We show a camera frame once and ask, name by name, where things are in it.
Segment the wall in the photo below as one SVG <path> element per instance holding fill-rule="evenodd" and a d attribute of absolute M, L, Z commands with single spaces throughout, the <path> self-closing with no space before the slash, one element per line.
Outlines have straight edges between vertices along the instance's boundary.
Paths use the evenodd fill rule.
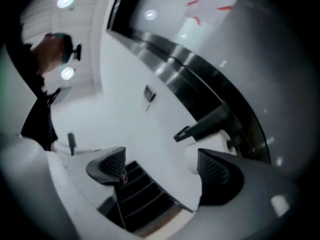
<path fill-rule="evenodd" d="M 196 121 L 175 95 L 149 68 L 117 40 L 104 33 L 100 71 L 103 94 L 72 99 L 52 108 L 52 121 L 59 141 L 68 143 L 67 133 L 85 149 L 126 147 L 126 160 L 137 160 L 169 194 L 195 210 L 201 181 L 187 168 L 185 149 L 193 143 L 176 143 L 173 136 Z M 156 98 L 146 111 L 144 88 Z"/>

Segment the ceiling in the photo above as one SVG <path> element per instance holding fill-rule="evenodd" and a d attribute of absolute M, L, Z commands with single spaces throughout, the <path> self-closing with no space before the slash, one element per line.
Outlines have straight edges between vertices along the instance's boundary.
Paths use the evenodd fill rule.
<path fill-rule="evenodd" d="M 45 77 L 45 85 L 48 91 L 55 91 L 58 87 L 77 86 L 82 84 L 96 84 L 99 77 L 99 64 L 92 61 L 92 53 L 98 55 L 100 45 L 92 47 L 94 35 L 101 35 L 101 30 L 93 33 L 94 18 L 104 18 L 105 9 L 97 10 L 99 0 L 75 0 L 73 10 L 57 7 L 57 0 L 32 0 L 28 7 L 21 14 L 23 23 L 22 38 L 25 43 L 36 45 L 48 32 L 64 32 L 70 34 L 73 46 L 82 43 L 81 61 L 71 59 L 66 66 L 76 69 L 74 76 L 66 81 L 61 79 L 60 72 L 65 66 L 50 72 Z"/>

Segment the man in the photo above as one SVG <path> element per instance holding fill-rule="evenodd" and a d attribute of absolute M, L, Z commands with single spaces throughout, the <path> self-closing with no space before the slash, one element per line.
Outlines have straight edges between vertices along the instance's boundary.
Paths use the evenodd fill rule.
<path fill-rule="evenodd" d="M 53 144 L 58 137 L 51 121 L 51 101 L 47 92 L 43 91 L 44 76 L 69 61 L 73 53 L 72 39 L 64 33 L 47 33 L 42 41 L 31 49 L 31 44 L 23 44 L 21 40 L 19 22 L 16 22 L 4 39 L 15 68 L 37 97 L 21 135 L 37 141 L 46 151 L 55 151 Z"/>

